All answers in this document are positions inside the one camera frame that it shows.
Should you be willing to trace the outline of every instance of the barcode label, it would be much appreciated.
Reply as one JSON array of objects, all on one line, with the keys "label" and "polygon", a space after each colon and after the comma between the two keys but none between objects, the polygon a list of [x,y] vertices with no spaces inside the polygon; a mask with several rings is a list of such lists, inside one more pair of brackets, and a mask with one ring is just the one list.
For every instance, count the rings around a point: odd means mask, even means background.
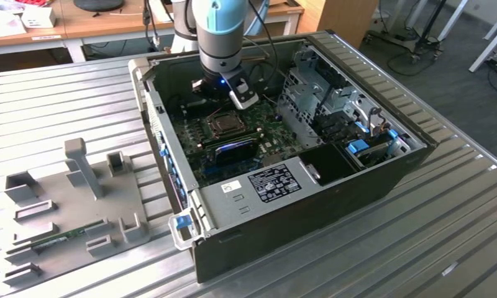
[{"label": "barcode label", "polygon": [[62,38],[60,35],[47,35],[47,36],[32,37],[32,40],[47,40],[47,39],[59,39],[59,38]]}]

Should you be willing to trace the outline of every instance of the circuit board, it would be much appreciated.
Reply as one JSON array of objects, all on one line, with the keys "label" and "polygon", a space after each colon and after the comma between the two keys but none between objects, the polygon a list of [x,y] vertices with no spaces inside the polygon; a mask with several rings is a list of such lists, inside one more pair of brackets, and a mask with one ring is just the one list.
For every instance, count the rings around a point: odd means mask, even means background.
[{"label": "circuit board", "polygon": [[[202,187],[270,166],[304,150],[282,116],[264,100],[247,110],[219,108],[207,117],[178,119],[172,123]],[[254,146],[251,158],[218,165],[218,150],[243,142]]]}]

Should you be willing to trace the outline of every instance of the cardboard box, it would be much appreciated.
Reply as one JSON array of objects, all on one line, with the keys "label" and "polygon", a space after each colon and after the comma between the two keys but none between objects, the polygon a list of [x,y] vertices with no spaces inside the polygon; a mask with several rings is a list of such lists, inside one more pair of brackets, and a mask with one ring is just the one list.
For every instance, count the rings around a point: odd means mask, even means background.
[{"label": "cardboard box", "polygon": [[51,7],[34,7],[26,9],[22,20],[27,28],[54,28],[56,14]]}]

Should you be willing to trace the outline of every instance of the motherboard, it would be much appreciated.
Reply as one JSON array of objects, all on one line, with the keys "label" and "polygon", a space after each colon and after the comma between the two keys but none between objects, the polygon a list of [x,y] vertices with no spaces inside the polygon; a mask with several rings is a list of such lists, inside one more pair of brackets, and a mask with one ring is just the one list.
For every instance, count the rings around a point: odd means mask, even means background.
[{"label": "motherboard", "polygon": [[182,117],[172,123],[202,187],[274,165],[304,150],[271,101],[260,100],[242,111],[228,104],[215,109],[182,106]]}]

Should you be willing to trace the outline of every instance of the cable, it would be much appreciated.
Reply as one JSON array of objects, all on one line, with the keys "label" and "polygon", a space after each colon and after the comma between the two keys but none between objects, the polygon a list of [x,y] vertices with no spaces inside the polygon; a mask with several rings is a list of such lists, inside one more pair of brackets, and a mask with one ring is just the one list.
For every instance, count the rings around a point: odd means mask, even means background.
[{"label": "cable", "polygon": [[124,41],[124,45],[122,46],[122,50],[120,50],[119,54],[116,55],[116,57],[122,56],[122,54],[124,52],[124,49],[126,49],[126,46],[127,46],[127,40]]},{"label": "cable", "polygon": [[104,45],[91,45],[91,47],[95,47],[95,48],[104,48],[104,47],[107,47],[108,43],[110,43],[110,42],[106,42]]},{"label": "cable", "polygon": [[380,18],[382,18],[382,23],[383,23],[384,31],[387,33],[390,33],[390,30],[387,29],[387,25],[386,25],[384,19],[383,19],[382,0],[379,0],[379,2],[378,2],[378,8],[380,9]]},{"label": "cable", "polygon": [[92,51],[95,51],[95,52],[100,53],[102,55],[106,55],[106,56],[108,56],[108,57],[111,57],[111,58],[115,58],[115,57],[122,56],[122,54],[123,54],[123,52],[124,52],[124,49],[126,49],[126,46],[127,46],[127,40],[124,41],[124,45],[122,46],[122,50],[120,50],[120,52],[119,52],[119,54],[118,54],[116,56],[112,56],[112,55],[110,55],[108,53],[100,51],[99,49],[92,48],[92,45],[88,45],[88,46],[91,47],[91,50],[92,50]]},{"label": "cable", "polygon": [[[248,73],[248,77],[252,77],[252,74],[255,72],[255,69],[256,67],[260,67],[262,68],[262,65],[267,65],[270,67],[275,67],[275,65],[272,65],[268,61],[262,61],[259,62],[255,66],[252,66],[252,69]],[[290,82],[290,84],[295,85],[295,82],[292,81],[292,79],[288,77],[288,75],[283,72],[282,69],[276,69],[276,72],[284,77],[284,79]]]},{"label": "cable", "polygon": [[243,37],[247,41],[250,41],[266,54],[266,59],[271,58],[271,54],[266,51],[264,47],[259,45],[252,39],[250,39],[247,36]]},{"label": "cable", "polygon": [[151,13],[151,12],[152,12],[152,9],[151,9],[151,2],[150,2],[150,0],[147,0],[147,1],[148,1],[148,10],[150,10],[150,15],[151,15],[152,31],[154,31],[154,33],[155,33],[155,37],[156,37],[156,39],[159,40],[159,33],[156,32],[156,25],[155,25],[155,16],[154,16],[154,14]]},{"label": "cable", "polygon": [[186,28],[188,30],[188,32],[191,34],[198,34],[198,30],[196,28],[191,28],[190,26],[190,22],[188,22],[188,8],[190,8],[190,2],[192,2],[192,0],[186,0],[186,3],[184,3],[184,24],[186,24]]},{"label": "cable", "polygon": [[163,6],[164,6],[164,11],[166,11],[166,14],[168,15],[168,17],[170,17],[170,20],[172,21],[172,23],[175,24],[175,20],[174,20],[174,18],[172,18],[172,15],[170,14],[170,11],[168,11],[168,7],[166,6],[166,3],[164,3],[164,1],[163,0],[160,0],[160,2],[162,2],[162,4],[163,4]]},{"label": "cable", "polygon": [[267,79],[267,85],[266,85],[266,88],[268,88],[268,85],[271,83],[271,79],[274,78],[275,74],[276,74],[276,70],[279,68],[279,53],[276,51],[276,47],[275,47],[275,42],[274,42],[274,39],[271,38],[271,33],[268,32],[268,28],[267,28],[267,25],[266,25],[266,22],[264,22],[264,19],[262,18],[260,14],[258,13],[258,9],[255,7],[255,4],[252,4],[252,2],[250,1],[248,2],[251,4],[251,7],[252,7],[252,10],[256,14],[256,18],[258,20],[260,21],[262,25],[264,26],[264,29],[266,29],[266,34],[267,34],[267,38],[268,38],[268,42],[271,43],[271,46],[274,48],[274,54],[275,54],[275,68],[274,68],[274,72],[271,73],[271,76],[268,77]]},{"label": "cable", "polygon": [[408,15],[407,15],[407,17],[406,17],[406,21],[404,21],[404,28],[407,28],[407,21],[408,21],[408,18],[411,17],[411,15],[412,15],[412,13],[414,13],[414,11],[415,11],[415,8],[416,8],[416,5],[418,5],[419,2],[420,2],[420,0],[416,0],[414,6],[412,6],[412,8],[411,8],[411,11],[408,12]]},{"label": "cable", "polygon": [[488,71],[488,83],[490,83],[491,87],[497,91],[497,87],[496,87],[496,85],[492,82],[492,72],[494,72],[494,70],[495,69],[492,67],[490,67],[490,71]]},{"label": "cable", "polygon": [[432,67],[432,65],[435,64],[435,61],[432,61],[431,64],[430,64],[428,66],[423,67],[423,69],[420,69],[420,70],[416,71],[415,73],[403,73],[402,71],[398,71],[398,70],[392,67],[391,62],[392,62],[394,60],[396,60],[398,58],[400,58],[402,56],[404,56],[406,54],[408,54],[408,53],[410,53],[410,51],[406,51],[404,53],[398,54],[395,57],[392,57],[392,58],[387,61],[387,66],[388,66],[390,69],[391,69],[395,73],[398,73],[399,75],[403,75],[403,76],[418,76],[418,75],[419,75],[424,70],[427,70],[430,67]]},{"label": "cable", "polygon": [[144,27],[146,27],[146,39],[150,43],[150,46],[155,49],[156,46],[150,39],[151,11],[150,11],[150,8],[148,8],[148,0],[144,0],[144,10],[142,12],[142,22],[143,22]]}]

